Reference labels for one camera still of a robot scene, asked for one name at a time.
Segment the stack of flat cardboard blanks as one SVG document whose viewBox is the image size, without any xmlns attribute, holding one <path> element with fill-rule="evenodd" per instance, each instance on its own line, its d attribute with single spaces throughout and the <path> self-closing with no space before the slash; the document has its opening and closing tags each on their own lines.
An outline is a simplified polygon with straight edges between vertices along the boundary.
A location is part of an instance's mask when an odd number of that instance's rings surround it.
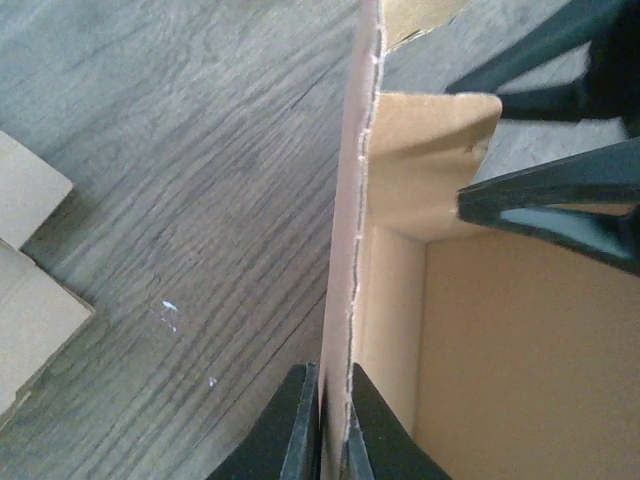
<svg viewBox="0 0 640 480">
<path fill-rule="evenodd" d="M 72 190 L 72 182 L 1 134 L 1 423 L 94 309 L 21 248 Z"/>
</svg>

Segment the cardboard box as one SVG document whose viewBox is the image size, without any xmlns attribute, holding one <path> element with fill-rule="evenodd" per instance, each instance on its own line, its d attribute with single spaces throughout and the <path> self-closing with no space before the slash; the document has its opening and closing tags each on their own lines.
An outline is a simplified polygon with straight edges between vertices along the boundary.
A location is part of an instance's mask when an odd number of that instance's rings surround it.
<svg viewBox="0 0 640 480">
<path fill-rule="evenodd" d="M 365 1 L 345 98 L 319 390 L 320 475 L 347 477 L 353 365 L 449 479 L 639 475 L 639 273 L 466 223 L 491 93 L 386 91 L 462 1 Z"/>
</svg>

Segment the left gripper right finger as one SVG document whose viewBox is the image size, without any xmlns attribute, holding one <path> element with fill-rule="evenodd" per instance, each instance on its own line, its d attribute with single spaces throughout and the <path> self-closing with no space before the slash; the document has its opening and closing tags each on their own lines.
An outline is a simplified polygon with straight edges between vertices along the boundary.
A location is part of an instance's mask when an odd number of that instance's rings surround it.
<svg viewBox="0 0 640 480">
<path fill-rule="evenodd" d="M 448 480 L 411 438 L 359 364 L 353 365 L 349 479 Z"/>
</svg>

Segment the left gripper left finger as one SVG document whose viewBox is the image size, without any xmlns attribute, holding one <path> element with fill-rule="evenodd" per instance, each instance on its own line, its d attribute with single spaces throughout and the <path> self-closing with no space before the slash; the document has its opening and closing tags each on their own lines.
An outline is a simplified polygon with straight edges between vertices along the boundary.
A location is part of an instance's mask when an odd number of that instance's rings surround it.
<svg viewBox="0 0 640 480">
<path fill-rule="evenodd" d="M 241 444 L 209 480 L 320 477 L 319 367 L 293 366 Z"/>
</svg>

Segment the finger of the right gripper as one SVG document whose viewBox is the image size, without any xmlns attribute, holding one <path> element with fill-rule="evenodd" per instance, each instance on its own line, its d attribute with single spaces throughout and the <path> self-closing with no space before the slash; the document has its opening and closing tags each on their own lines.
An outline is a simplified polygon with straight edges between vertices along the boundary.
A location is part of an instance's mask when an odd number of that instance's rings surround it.
<svg viewBox="0 0 640 480">
<path fill-rule="evenodd" d="M 587 44 L 575 80 L 535 90 L 498 89 Z M 449 94 L 491 93 L 508 120 L 580 122 L 639 118 L 639 3 L 570 1 L 523 38 L 449 84 Z"/>
<path fill-rule="evenodd" d="M 639 140 L 482 181 L 457 194 L 458 218 L 540 239 L 639 273 Z"/>
</svg>

